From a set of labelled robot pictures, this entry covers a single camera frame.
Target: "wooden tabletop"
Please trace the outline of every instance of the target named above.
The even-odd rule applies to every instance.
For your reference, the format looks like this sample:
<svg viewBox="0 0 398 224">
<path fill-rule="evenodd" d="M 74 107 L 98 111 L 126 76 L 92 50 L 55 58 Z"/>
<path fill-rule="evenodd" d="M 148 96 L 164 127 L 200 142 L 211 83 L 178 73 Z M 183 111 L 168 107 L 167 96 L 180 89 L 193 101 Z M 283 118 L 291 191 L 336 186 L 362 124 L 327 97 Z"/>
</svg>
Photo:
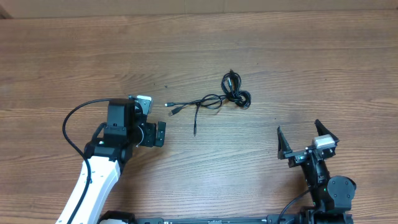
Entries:
<svg viewBox="0 0 398 224">
<path fill-rule="evenodd" d="M 82 159 L 64 117 L 97 98 L 150 95 L 162 148 L 140 147 L 104 211 L 137 217 L 258 217 L 279 213 L 307 186 L 277 159 L 277 127 L 293 150 L 340 138 L 331 175 L 358 185 L 356 223 L 398 218 L 398 11 L 269 12 L 0 21 L 0 223 L 54 223 Z M 222 94 L 232 68 L 249 109 L 225 103 L 168 116 L 169 101 Z M 74 114 L 81 148 L 106 103 Z M 306 196 L 288 212 L 312 201 Z"/>
</svg>

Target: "wire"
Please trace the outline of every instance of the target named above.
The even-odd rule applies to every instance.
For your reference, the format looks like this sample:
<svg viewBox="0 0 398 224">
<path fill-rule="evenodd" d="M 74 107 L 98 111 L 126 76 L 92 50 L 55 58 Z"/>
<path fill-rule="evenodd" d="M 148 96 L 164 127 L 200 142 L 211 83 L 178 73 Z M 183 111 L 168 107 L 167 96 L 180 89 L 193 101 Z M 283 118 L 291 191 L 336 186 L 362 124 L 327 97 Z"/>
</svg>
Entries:
<svg viewBox="0 0 398 224">
<path fill-rule="evenodd" d="M 225 86 L 225 82 L 228 83 L 229 91 Z M 175 115 L 176 113 L 180 112 L 184 107 L 188 105 L 196 105 L 197 110 L 195 112 L 195 122 L 193 124 L 193 135 L 197 135 L 197 117 L 199 108 L 204 107 L 211 110 L 216 110 L 223 105 L 223 100 L 227 99 L 231 102 L 234 102 L 236 105 L 242 108 L 249 108 L 251 104 L 251 95 L 248 91 L 240 90 L 242 84 L 242 79 L 233 70 L 230 70 L 229 73 L 225 74 L 223 80 L 221 81 L 221 88 L 223 89 L 225 95 L 217 95 L 217 94 L 209 94 L 203 97 L 201 100 L 194 100 L 188 103 L 166 103 L 165 106 L 177 106 L 179 107 L 174 108 L 170 111 L 169 116 Z M 213 101 L 212 103 L 204 104 L 207 101 Z"/>
<path fill-rule="evenodd" d="M 282 210 L 282 212 L 279 214 L 278 220 L 276 222 L 276 224 L 280 224 L 280 219 L 282 219 L 282 217 L 284 216 L 284 213 L 286 212 L 286 210 L 293 205 L 296 201 L 300 200 L 300 198 L 302 198 L 304 195 L 306 195 L 308 192 L 310 192 L 312 190 L 312 188 L 309 188 L 308 190 L 304 191 L 303 193 L 301 193 L 299 196 L 297 196 L 295 199 L 293 199 L 291 202 L 289 202 L 286 207 Z"/>
<path fill-rule="evenodd" d="M 84 153 L 83 153 L 83 152 L 75 145 L 75 143 L 73 143 L 73 142 L 70 140 L 70 138 L 68 137 L 67 130 L 66 130 L 67 121 L 68 121 L 69 117 L 70 117 L 74 112 L 76 112 L 76 110 L 78 110 L 78 109 L 80 109 L 80 108 L 82 108 L 82 107 L 84 107 L 84 106 L 86 106 L 86 105 L 88 105 L 88 104 L 97 103 L 97 102 L 102 102 L 102 101 L 111 101 L 111 100 L 113 100 L 113 99 L 99 99 L 99 100 L 91 100 L 91 101 L 89 101 L 89 102 L 83 103 L 83 104 L 77 106 L 75 109 L 71 110 L 71 112 L 69 112 L 68 115 L 67 115 L 67 116 L 65 117 L 65 119 L 63 120 L 63 124 L 62 124 L 62 133 L 63 133 L 63 137 L 65 137 L 65 139 L 67 140 L 67 142 L 68 142 L 73 148 L 75 148 L 76 152 L 79 153 L 79 155 L 83 158 L 83 160 L 85 161 L 86 166 L 87 166 L 87 181 L 86 181 L 85 188 L 84 188 L 84 190 L 83 190 L 83 193 L 81 193 L 81 197 L 80 197 L 80 199 L 79 199 L 79 201 L 78 201 L 78 203 L 77 203 L 77 205 L 76 205 L 74 211 L 73 211 L 72 214 L 70 215 L 70 218 L 69 218 L 67 224 L 71 224 L 71 223 L 72 223 L 73 218 L 75 217 L 77 211 L 78 211 L 79 208 L 80 208 L 81 203 L 83 202 L 83 199 L 85 198 L 85 195 L 86 195 L 87 190 L 88 190 L 88 186 L 90 185 L 90 182 L 91 182 L 91 167 L 90 167 L 90 163 L 88 162 L 88 159 L 86 158 L 86 156 L 84 155 Z"/>
</svg>

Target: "cable plug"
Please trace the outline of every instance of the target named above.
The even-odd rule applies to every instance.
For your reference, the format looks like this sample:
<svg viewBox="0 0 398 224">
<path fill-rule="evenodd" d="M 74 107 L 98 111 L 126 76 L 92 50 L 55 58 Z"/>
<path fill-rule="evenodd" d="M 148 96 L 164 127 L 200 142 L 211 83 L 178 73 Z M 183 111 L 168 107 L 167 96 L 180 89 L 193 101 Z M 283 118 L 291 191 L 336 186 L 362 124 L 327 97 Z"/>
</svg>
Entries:
<svg viewBox="0 0 398 224">
<path fill-rule="evenodd" d="M 169 112 L 169 116 L 173 116 L 176 113 L 180 112 L 180 110 L 182 110 L 183 106 L 179 106 L 178 108 L 174 108 Z"/>
</svg>

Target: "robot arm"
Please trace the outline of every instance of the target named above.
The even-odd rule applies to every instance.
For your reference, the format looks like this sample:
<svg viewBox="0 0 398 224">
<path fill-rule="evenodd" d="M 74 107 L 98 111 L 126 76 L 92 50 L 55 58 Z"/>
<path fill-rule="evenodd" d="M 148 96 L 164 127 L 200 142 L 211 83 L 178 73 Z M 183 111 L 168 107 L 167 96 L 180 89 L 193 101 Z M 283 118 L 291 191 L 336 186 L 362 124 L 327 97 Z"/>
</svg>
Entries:
<svg viewBox="0 0 398 224">
<path fill-rule="evenodd" d="M 152 104 L 152 98 L 148 96 L 109 101 L 107 123 L 98 127 L 85 147 L 84 155 L 91 167 L 91 181 L 73 217 L 73 224 L 97 223 L 106 198 L 132 157 L 134 146 L 163 146 L 166 123 L 159 121 L 156 126 L 146 122 Z M 99 138 L 102 129 L 104 136 Z M 87 172 L 83 162 L 75 189 L 56 224 L 68 223 L 85 188 Z"/>
</svg>

